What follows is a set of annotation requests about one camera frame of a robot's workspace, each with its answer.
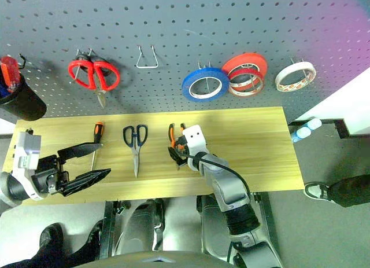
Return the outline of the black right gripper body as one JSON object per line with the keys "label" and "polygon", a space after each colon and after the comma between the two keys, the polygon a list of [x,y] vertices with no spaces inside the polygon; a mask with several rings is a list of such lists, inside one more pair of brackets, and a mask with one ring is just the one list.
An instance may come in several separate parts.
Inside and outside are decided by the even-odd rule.
{"label": "black right gripper body", "polygon": [[177,164],[187,164],[186,155],[189,154],[189,149],[185,136],[181,136],[175,141],[175,153]]}

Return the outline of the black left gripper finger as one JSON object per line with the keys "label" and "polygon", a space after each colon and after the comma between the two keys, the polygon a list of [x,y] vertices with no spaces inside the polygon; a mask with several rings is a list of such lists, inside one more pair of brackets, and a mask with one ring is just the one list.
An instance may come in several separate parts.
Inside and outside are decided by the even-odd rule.
{"label": "black left gripper finger", "polygon": [[69,181],[61,185],[61,194],[63,196],[70,196],[81,190],[87,189],[103,180],[110,172],[111,169],[106,168],[103,170],[89,171],[85,174],[79,175],[73,181]]}
{"label": "black left gripper finger", "polygon": [[85,142],[65,149],[58,150],[57,153],[61,160],[68,160],[75,157],[83,157],[95,152],[103,147],[102,143]]}

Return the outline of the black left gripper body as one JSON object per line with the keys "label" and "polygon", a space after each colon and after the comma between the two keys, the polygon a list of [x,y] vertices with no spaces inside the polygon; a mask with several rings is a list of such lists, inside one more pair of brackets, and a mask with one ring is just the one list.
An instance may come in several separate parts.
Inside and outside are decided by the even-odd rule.
{"label": "black left gripper body", "polygon": [[47,156],[38,161],[32,180],[40,193],[70,195],[67,191],[69,174],[63,168],[65,163],[66,159],[57,155]]}

